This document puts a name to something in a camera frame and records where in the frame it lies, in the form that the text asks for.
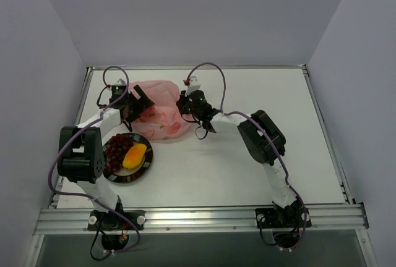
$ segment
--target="pink plastic bag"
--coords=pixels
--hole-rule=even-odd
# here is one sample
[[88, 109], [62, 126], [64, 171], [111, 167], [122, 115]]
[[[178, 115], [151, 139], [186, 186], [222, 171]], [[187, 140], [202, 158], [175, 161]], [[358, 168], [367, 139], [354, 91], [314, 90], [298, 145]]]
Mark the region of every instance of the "pink plastic bag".
[[175, 138], [189, 127], [190, 123], [181, 118], [176, 102], [179, 100], [179, 87], [168, 80], [148, 80], [129, 84], [136, 97], [139, 95], [133, 87], [139, 85], [154, 102], [154, 106], [132, 123], [132, 128], [151, 140]]

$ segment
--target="white wall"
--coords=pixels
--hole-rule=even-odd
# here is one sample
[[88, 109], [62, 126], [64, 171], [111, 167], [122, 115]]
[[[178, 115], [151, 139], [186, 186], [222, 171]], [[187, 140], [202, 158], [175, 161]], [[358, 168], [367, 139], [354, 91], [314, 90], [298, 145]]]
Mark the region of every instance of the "white wall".
[[378, 262], [394, 266], [396, 0], [342, 0], [309, 73]]
[[340, 0], [50, 0], [86, 65], [307, 63]]
[[85, 70], [48, 0], [0, 0], [0, 257], [21, 266]]

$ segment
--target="grape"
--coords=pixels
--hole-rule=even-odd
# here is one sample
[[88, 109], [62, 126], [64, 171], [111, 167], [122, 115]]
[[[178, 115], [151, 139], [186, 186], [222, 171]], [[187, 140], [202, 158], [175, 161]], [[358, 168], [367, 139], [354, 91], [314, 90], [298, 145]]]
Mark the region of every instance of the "grape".
[[106, 171], [118, 172], [123, 169], [123, 161], [127, 151], [133, 146], [133, 139], [129, 135], [117, 134], [112, 136], [106, 144]]

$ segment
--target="black and white plate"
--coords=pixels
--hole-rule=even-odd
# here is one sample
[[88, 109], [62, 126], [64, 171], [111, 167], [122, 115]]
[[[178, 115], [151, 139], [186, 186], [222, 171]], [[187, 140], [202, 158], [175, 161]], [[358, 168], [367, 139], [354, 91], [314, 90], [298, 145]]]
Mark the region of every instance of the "black and white plate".
[[[145, 137], [136, 133], [123, 133], [122, 135], [128, 135], [129, 137], [132, 138], [134, 145], [138, 143], [142, 143], [147, 147], [147, 149], [146, 152], [144, 153], [142, 162], [135, 169], [128, 170], [122, 168], [117, 172], [103, 171], [103, 175], [105, 176], [105, 178], [107, 178], [111, 182], [116, 182], [118, 184], [126, 184], [128, 182], [133, 182], [139, 179], [149, 169], [151, 162], [153, 161], [153, 149], [151, 147], [150, 142]], [[105, 162], [107, 160], [107, 156], [105, 153], [107, 144], [108, 142], [106, 142], [105, 145], [103, 145], [103, 154], [105, 156]]]

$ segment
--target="screw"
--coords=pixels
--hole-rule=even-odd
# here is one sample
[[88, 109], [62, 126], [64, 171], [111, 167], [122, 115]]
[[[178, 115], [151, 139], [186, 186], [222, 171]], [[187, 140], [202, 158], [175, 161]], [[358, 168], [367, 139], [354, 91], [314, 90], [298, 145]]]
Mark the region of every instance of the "screw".
[[262, 222], [265, 221], [264, 215], [263, 215], [262, 213], [259, 213], [259, 214], [256, 216], [256, 219], [257, 219], [259, 222], [260, 222], [260, 221], [262, 221]]
[[[304, 221], [305, 219], [305, 213], [301, 214], [301, 219]], [[309, 216], [309, 214], [307, 214], [307, 222], [311, 219], [311, 217]]]
[[144, 216], [138, 216], [137, 219], [136, 219], [136, 222], [137, 222], [139, 225], [143, 225], [144, 222], [146, 222], [146, 218], [145, 218]]
[[97, 217], [96, 216], [90, 216], [88, 219], [88, 224], [90, 225], [95, 225], [95, 223], [97, 222]]

